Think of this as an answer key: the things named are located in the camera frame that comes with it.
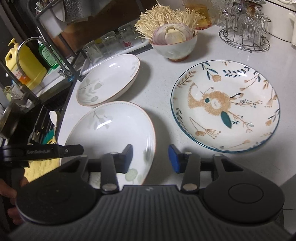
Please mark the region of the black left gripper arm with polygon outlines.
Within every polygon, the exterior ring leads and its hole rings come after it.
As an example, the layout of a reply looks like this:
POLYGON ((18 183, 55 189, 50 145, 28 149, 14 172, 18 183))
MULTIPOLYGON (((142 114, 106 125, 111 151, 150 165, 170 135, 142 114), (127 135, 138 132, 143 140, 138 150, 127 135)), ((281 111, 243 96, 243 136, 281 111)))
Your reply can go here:
POLYGON ((62 146, 59 144, 49 145, 21 145, 1 147, 1 161, 20 162, 33 160, 46 160, 80 156, 84 153, 82 145, 62 146))

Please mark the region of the person's left hand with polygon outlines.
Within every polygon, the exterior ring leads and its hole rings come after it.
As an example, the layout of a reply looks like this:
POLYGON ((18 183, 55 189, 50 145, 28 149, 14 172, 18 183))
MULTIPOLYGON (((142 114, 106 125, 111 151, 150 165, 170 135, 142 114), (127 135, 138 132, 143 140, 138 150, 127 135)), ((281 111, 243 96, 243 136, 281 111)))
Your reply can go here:
POLYGON ((8 198, 10 204, 13 206, 11 208, 8 208, 7 210, 8 217, 15 225, 21 225, 23 223, 23 220, 21 219, 20 213, 15 205, 17 191, 7 185, 3 179, 1 179, 1 196, 8 198))

